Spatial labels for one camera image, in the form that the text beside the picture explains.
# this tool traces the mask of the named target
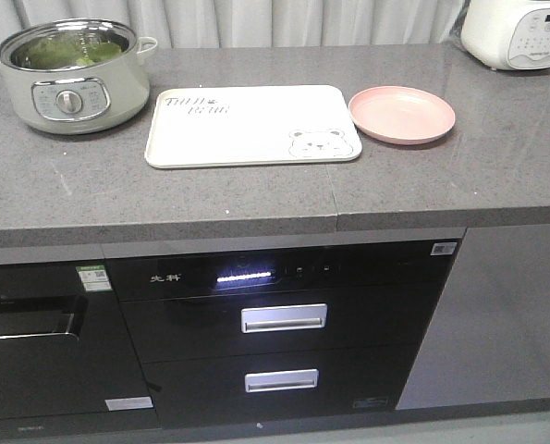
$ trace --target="black cabinet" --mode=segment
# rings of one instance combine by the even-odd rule
[[[391,411],[457,249],[416,240],[116,259],[162,427]]]

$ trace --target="gray countertop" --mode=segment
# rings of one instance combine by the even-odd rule
[[[491,71],[453,43],[161,50],[131,121],[81,136],[16,117],[0,76],[0,248],[391,228],[550,224],[550,69]],[[348,101],[420,88],[455,109],[443,139],[360,133],[351,162],[158,170],[143,152],[157,95],[178,87],[329,84]]]

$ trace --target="floor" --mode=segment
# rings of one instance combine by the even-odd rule
[[[386,425],[213,444],[550,444],[550,412]]]

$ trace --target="pink plate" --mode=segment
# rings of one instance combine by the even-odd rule
[[[439,139],[453,128],[456,113],[443,99],[403,86],[379,86],[348,103],[355,125],[383,142],[416,145]]]

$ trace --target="bear illustration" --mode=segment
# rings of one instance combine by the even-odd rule
[[[289,134],[293,139],[289,153],[299,159],[317,159],[330,157],[346,157],[352,153],[340,129],[326,131],[295,130]]]

